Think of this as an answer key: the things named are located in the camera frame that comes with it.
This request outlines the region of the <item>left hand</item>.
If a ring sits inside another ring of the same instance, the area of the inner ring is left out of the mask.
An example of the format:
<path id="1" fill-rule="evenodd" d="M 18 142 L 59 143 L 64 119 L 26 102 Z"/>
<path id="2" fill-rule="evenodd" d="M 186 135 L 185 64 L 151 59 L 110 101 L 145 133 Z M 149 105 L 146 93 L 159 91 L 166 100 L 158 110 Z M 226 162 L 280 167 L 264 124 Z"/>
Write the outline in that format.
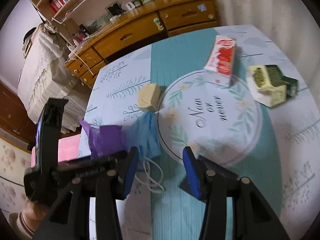
<path id="1" fill-rule="evenodd" d="M 28 200 L 21 212 L 9 214 L 8 223 L 19 239 L 32 239 L 48 211 L 49 207 Z"/>

